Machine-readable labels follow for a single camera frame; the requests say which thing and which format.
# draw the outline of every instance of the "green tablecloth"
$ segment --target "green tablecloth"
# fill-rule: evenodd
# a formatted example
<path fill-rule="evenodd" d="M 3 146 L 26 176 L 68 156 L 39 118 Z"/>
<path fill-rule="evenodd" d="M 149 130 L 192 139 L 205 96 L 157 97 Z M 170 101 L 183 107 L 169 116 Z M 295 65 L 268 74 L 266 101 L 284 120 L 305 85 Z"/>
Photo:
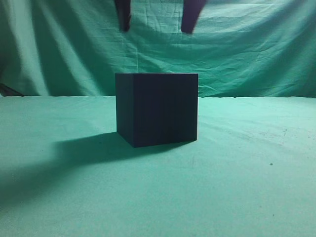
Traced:
<path fill-rule="evenodd" d="M 115 131 L 115 97 L 0 98 L 0 236 L 315 236 L 316 99 L 200 98 L 188 144 Z"/>

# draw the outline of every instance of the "green backdrop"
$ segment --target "green backdrop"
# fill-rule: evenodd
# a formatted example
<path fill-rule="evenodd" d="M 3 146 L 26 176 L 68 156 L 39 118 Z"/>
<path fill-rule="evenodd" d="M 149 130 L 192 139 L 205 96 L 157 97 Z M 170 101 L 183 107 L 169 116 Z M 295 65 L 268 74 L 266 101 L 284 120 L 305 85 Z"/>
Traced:
<path fill-rule="evenodd" d="M 0 82 L 25 95 L 115 94 L 116 72 L 199 73 L 199 96 L 316 97 L 315 0 L 209 0 L 193 35 L 183 0 L 1 0 Z"/>

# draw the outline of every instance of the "black cube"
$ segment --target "black cube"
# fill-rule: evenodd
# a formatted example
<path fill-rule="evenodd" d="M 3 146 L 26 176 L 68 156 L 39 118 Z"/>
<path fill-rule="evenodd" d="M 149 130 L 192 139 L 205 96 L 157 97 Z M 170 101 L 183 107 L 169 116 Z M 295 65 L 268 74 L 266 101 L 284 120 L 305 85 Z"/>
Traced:
<path fill-rule="evenodd" d="M 117 132 L 133 147 L 197 139 L 198 74 L 116 74 Z"/>

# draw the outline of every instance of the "green cloth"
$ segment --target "green cloth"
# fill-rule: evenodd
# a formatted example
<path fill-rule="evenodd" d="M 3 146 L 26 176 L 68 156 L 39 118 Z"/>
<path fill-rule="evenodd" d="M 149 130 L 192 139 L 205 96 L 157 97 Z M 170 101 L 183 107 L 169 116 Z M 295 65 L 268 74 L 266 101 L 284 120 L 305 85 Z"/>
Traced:
<path fill-rule="evenodd" d="M 115 97 L 0 98 L 1 237 L 315 237 L 316 99 L 200 98 L 132 148 Z"/>
<path fill-rule="evenodd" d="M 0 82 L 25 95 L 114 95 L 117 72 L 199 73 L 200 97 L 316 97 L 315 0 L 209 0 L 193 35 L 182 0 L 0 1 Z"/>

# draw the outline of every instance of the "cube front face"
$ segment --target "cube front face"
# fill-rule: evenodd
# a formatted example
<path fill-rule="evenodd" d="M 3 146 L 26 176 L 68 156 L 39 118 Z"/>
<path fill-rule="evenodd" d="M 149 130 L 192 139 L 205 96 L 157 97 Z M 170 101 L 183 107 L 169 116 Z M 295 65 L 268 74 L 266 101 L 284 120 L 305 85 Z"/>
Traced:
<path fill-rule="evenodd" d="M 117 113 L 118 133 L 134 147 L 195 141 L 198 123 L 197 74 L 132 74 L 133 139 L 119 128 L 122 113 Z"/>

